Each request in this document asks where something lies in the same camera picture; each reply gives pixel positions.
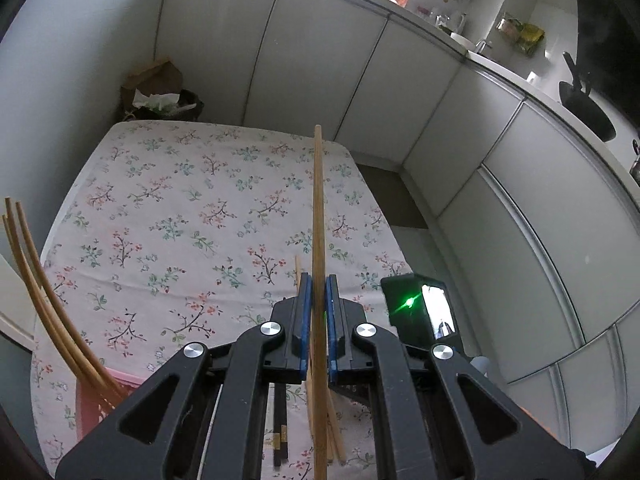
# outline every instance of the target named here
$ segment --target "white countertop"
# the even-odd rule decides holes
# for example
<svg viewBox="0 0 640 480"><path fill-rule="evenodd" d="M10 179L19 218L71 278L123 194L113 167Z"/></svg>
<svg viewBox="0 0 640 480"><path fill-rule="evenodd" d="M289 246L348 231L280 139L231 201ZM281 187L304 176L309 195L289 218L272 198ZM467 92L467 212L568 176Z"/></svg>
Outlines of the white countertop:
<svg viewBox="0 0 640 480"><path fill-rule="evenodd" d="M466 53L466 59L472 63L482 66L489 72L507 80L511 85L521 89L527 97L539 102L543 107L551 111L559 120L575 132L607 165L617 180L625 187L631 199L640 211L640 186L636 184L629 172L620 164L616 157L606 147L596 134L594 134L580 119L573 115L569 110L560 103L554 101L551 97L539 90L532 84L528 83L519 75L514 74L511 70L502 65L491 61L484 56L473 52Z"/></svg>

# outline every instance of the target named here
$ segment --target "cabinet door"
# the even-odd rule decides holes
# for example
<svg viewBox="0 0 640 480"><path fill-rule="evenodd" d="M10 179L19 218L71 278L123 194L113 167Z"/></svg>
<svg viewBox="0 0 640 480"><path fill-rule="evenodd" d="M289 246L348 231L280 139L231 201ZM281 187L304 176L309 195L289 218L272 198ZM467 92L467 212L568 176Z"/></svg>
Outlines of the cabinet door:
<svg viewBox="0 0 640 480"><path fill-rule="evenodd" d="M33 350L36 311L20 277L0 255L0 332Z"/></svg>
<svg viewBox="0 0 640 480"><path fill-rule="evenodd" d="M480 173L473 174L438 223L468 279L507 382L575 350L525 227Z"/></svg>
<svg viewBox="0 0 640 480"><path fill-rule="evenodd" d="M274 0L164 0L156 57L169 56L184 87L204 102L202 120L242 123Z"/></svg>
<svg viewBox="0 0 640 480"><path fill-rule="evenodd" d="M569 445L569 417L557 365L509 384L507 393L556 439Z"/></svg>
<svg viewBox="0 0 640 480"><path fill-rule="evenodd" d="M626 373L626 417L625 424L640 408L640 304L631 310L617 324L620 346Z"/></svg>
<svg viewBox="0 0 640 480"><path fill-rule="evenodd" d="M623 431L625 378L614 329L558 363L569 414L571 447L593 453Z"/></svg>
<svg viewBox="0 0 640 480"><path fill-rule="evenodd" d="M587 341L640 298L640 215L595 157L526 105L486 162L558 269Z"/></svg>
<svg viewBox="0 0 640 480"><path fill-rule="evenodd" d="M345 0L276 0L244 126L333 139L386 17Z"/></svg>
<svg viewBox="0 0 640 480"><path fill-rule="evenodd" d="M480 165L521 96L462 66L404 166L434 215Z"/></svg>
<svg viewBox="0 0 640 480"><path fill-rule="evenodd" d="M335 140L402 164L459 65L426 38L387 23Z"/></svg>

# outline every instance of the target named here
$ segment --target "kitchen utensil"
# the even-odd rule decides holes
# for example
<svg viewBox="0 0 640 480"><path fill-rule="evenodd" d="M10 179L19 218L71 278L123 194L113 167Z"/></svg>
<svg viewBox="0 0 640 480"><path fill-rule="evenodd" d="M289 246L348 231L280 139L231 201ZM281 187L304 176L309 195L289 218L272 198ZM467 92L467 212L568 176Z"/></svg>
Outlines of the kitchen utensil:
<svg viewBox="0 0 640 480"><path fill-rule="evenodd" d="M522 24L519 20L516 20L505 13L495 28L497 28L510 43L515 43L520 37Z"/></svg>
<svg viewBox="0 0 640 480"><path fill-rule="evenodd" d="M461 34L462 30L465 28L465 23L466 13L454 10L449 17L448 27L456 34Z"/></svg>
<svg viewBox="0 0 640 480"><path fill-rule="evenodd" d="M580 119L603 142L616 137L616 129L607 117L606 113L582 91L580 73L571 54L562 54L569 70L574 78L572 84L565 81L558 83L560 102L567 110Z"/></svg>

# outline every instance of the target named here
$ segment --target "white wall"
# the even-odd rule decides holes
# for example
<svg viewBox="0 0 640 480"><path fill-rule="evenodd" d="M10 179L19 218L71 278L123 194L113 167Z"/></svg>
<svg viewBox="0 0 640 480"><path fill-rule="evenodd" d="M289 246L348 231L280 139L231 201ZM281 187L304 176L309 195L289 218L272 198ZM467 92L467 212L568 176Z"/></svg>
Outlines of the white wall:
<svg viewBox="0 0 640 480"><path fill-rule="evenodd" d="M505 12L516 17L521 22L529 22L531 14L536 8L536 4L537 0L504 0L495 18L495 25L500 22ZM511 44L505 39L502 33L493 26L486 35L486 38L491 41L493 45L489 51L491 58L506 66L513 55L513 47Z"/></svg>
<svg viewBox="0 0 640 480"><path fill-rule="evenodd" d="M23 202L38 248L120 84L153 58L161 1L27 0L0 43L0 196Z"/></svg>
<svg viewBox="0 0 640 480"><path fill-rule="evenodd" d="M0 332L33 350L35 323L36 311L27 288L0 254Z"/></svg>
<svg viewBox="0 0 640 480"><path fill-rule="evenodd" d="M487 37L500 13L504 0L470 0L466 6L463 35L473 43Z"/></svg>
<svg viewBox="0 0 640 480"><path fill-rule="evenodd" d="M526 79L555 101L560 102L558 83L572 81L571 72L562 53L569 52L575 60L578 45L578 16L558 7L538 2L529 23L544 29L545 39L533 57L514 52L505 66Z"/></svg>

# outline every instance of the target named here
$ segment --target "floor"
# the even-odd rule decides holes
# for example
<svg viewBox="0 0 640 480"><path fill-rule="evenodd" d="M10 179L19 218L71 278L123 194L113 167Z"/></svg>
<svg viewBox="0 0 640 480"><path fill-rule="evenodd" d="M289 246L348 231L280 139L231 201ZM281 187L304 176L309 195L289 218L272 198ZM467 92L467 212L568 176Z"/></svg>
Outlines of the floor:
<svg viewBox="0 0 640 480"><path fill-rule="evenodd" d="M0 404L31 454L44 466L31 412L31 353L0 334Z"/></svg>
<svg viewBox="0 0 640 480"><path fill-rule="evenodd" d="M411 198L400 175L358 164L360 174L369 186L389 225L426 229L427 224Z"/></svg>

